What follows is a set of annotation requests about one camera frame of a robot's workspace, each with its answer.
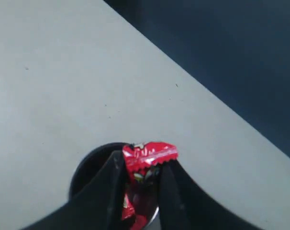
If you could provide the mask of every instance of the dark background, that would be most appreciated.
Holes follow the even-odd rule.
[[[290,0],[106,0],[290,157]]]

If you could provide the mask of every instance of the black robotic claw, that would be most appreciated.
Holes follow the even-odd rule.
[[[23,230],[128,230],[121,221],[127,180],[122,151],[114,151],[72,200]],[[178,161],[161,166],[158,183],[162,230],[258,229],[209,197]]]

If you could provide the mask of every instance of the red candy wrapper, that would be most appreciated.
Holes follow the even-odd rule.
[[[135,214],[134,207],[129,201],[127,193],[125,193],[122,211],[122,220],[132,217]]]
[[[131,183],[144,183],[158,174],[158,164],[178,157],[177,147],[165,142],[125,145],[123,155]]]

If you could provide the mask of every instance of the dark blue floor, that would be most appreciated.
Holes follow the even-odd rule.
[[[289,0],[106,1],[290,157]]]

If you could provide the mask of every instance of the white table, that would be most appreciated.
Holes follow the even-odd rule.
[[[238,215],[290,230],[290,159],[102,0],[0,1],[0,230],[64,204],[93,148],[144,140],[176,144]]]

